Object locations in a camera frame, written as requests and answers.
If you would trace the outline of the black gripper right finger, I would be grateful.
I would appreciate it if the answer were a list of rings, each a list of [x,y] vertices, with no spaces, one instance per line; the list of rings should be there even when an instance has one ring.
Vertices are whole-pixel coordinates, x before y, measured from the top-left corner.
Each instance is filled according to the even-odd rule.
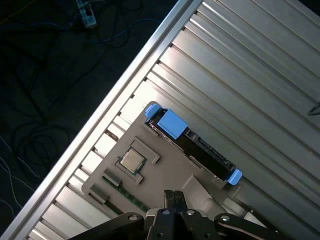
[[[286,240],[276,230],[266,228],[230,213],[220,213],[214,220],[188,208],[184,193],[174,192],[178,214],[177,240]]]

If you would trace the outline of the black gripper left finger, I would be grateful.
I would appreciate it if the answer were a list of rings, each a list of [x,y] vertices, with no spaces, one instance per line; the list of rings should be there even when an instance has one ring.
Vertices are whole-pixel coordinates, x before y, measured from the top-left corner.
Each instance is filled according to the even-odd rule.
[[[164,191],[164,208],[154,216],[135,212],[122,215],[86,230],[72,240],[173,240],[176,235],[176,201],[172,190]]]

